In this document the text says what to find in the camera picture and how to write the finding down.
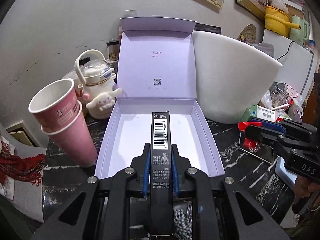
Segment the person's right hand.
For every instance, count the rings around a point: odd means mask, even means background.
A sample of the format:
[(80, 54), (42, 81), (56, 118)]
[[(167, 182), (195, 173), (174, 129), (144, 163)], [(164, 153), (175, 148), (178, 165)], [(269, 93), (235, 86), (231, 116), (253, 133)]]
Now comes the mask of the person's right hand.
[(310, 180), (297, 176), (294, 186), (294, 193), (297, 197), (309, 197), (312, 193), (319, 191), (320, 185)]

